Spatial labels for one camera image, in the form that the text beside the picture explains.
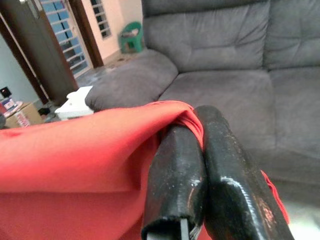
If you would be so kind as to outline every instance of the window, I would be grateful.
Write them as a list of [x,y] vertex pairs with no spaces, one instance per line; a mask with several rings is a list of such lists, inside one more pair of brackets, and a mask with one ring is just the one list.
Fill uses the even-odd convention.
[[91,4],[102,38],[104,39],[111,36],[110,27],[104,10],[104,6],[102,4],[102,0],[91,0]]

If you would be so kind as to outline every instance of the cardboard box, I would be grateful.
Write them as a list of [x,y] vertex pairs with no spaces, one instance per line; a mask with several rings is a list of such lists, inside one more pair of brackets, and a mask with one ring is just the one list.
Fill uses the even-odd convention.
[[31,125],[43,124],[44,120],[41,118],[35,106],[26,102],[23,103],[21,108],[8,117],[5,126],[8,128],[25,128]]

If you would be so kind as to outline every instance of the green plastic chair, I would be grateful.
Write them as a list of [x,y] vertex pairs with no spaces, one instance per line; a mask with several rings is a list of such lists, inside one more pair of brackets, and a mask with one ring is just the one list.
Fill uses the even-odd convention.
[[[136,36],[130,36],[130,37],[123,37],[123,33],[131,32],[134,29],[138,29],[138,34]],[[142,46],[142,37],[143,37],[143,29],[142,25],[138,21],[134,21],[129,23],[123,31],[120,34],[120,47],[121,52],[124,54],[127,52],[126,44],[128,44],[130,49],[135,49],[137,53],[142,52],[143,46]]]

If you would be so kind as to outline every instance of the door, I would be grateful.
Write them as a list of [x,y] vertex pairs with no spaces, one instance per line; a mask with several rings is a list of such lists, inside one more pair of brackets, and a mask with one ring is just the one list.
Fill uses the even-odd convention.
[[0,0],[0,12],[48,98],[63,104],[78,86],[39,0]]
[[40,0],[63,55],[75,78],[92,68],[84,41],[67,0]]

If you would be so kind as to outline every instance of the white wall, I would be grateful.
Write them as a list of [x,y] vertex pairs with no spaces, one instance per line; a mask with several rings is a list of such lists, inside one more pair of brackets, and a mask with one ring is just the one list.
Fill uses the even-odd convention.
[[104,39],[101,36],[90,0],[82,0],[96,44],[99,48],[101,57],[104,60],[120,49],[118,35],[125,27],[125,23],[119,0],[102,0],[102,2],[111,30],[111,36]]
[[0,89],[8,87],[16,101],[39,100],[28,78],[0,34]]
[[136,21],[142,23],[141,0],[119,0],[119,3],[125,25]]

